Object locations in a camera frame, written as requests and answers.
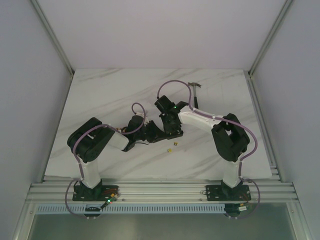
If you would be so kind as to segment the black fuse box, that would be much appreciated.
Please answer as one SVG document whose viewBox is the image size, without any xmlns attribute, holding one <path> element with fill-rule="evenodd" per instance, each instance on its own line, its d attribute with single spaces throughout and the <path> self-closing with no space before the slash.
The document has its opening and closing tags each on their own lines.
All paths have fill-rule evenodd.
<svg viewBox="0 0 320 240">
<path fill-rule="evenodd" d="M 182 137 L 184 134 L 181 125 L 164 125 L 163 127 L 167 140 Z"/>
</svg>

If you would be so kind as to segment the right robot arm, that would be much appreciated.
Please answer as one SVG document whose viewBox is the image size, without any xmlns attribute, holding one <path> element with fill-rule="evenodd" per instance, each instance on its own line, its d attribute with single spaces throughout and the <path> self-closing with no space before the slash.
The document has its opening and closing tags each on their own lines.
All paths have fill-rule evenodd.
<svg viewBox="0 0 320 240">
<path fill-rule="evenodd" d="M 191 125 L 212 134 L 217 153 L 225 160 L 221 193 L 228 200 L 234 199 L 240 191 L 240 157 L 247 151 L 250 143 L 249 136 L 240 126 L 238 118 L 232 113 L 215 116 L 197 108 L 191 109 L 189 104 L 183 101 L 175 104 L 165 95 L 157 98 L 154 104 L 161 112 L 159 117 L 169 139 L 183 135 L 182 125 Z"/>
</svg>

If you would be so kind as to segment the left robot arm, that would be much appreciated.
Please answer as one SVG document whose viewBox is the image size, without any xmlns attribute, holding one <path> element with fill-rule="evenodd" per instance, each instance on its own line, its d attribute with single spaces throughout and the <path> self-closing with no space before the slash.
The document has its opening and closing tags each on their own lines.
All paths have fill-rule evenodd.
<svg viewBox="0 0 320 240">
<path fill-rule="evenodd" d="M 102 196 L 97 158 L 106 146 L 127 152 L 139 141 L 151 144 L 166 138 L 166 133 L 154 121 L 139 114 L 135 114 L 128 125 L 120 129 L 108 127 L 95 117 L 90 118 L 67 140 L 79 165 L 81 183 L 86 187 L 84 195 L 90 201 L 97 201 Z"/>
</svg>

